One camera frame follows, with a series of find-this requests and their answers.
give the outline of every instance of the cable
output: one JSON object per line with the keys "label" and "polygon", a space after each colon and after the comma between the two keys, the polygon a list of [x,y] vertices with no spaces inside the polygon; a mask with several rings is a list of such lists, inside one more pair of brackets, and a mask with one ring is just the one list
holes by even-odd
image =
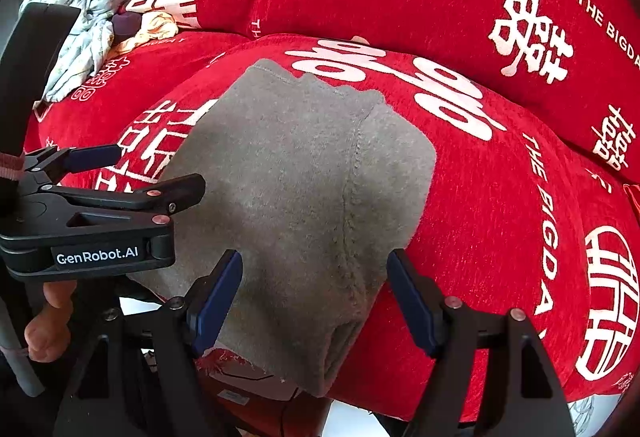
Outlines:
{"label": "cable", "polygon": [[300,388],[296,388],[296,390],[293,391],[293,395],[291,396],[291,398],[287,401],[287,404],[282,407],[282,412],[280,414],[280,437],[284,437],[284,413],[287,411],[287,408],[291,404],[291,401],[296,398],[299,390]]}
{"label": "cable", "polygon": [[245,379],[247,381],[263,381],[265,379],[270,379],[271,377],[275,377],[273,375],[273,373],[271,375],[265,375],[264,377],[244,377],[243,375],[235,375],[233,373],[226,373],[226,372],[222,372],[222,370],[220,370],[220,372],[215,372],[215,373],[219,373],[220,375],[225,375],[226,377],[235,377],[236,379]]}
{"label": "cable", "polygon": [[593,415],[593,396],[569,404],[569,412],[574,420],[574,431],[577,436],[587,430]]}

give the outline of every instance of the human hand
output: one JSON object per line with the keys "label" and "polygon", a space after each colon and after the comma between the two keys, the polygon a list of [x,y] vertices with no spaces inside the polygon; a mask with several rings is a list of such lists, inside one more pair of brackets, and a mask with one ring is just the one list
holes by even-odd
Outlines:
{"label": "human hand", "polygon": [[76,285],[75,280],[43,284],[46,303],[24,330],[32,360],[50,363],[62,356],[69,346],[71,333],[66,324],[74,309],[71,295]]}

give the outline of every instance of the gray cloth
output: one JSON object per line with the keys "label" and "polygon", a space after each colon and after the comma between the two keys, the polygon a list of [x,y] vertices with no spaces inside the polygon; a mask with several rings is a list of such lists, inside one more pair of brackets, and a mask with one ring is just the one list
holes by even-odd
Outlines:
{"label": "gray cloth", "polygon": [[244,277],[220,341],[324,395],[365,322],[388,253],[413,236],[435,152],[375,90],[249,67],[184,141],[163,178],[197,172],[201,204],[176,218],[177,263],[135,276],[186,293],[227,248]]}

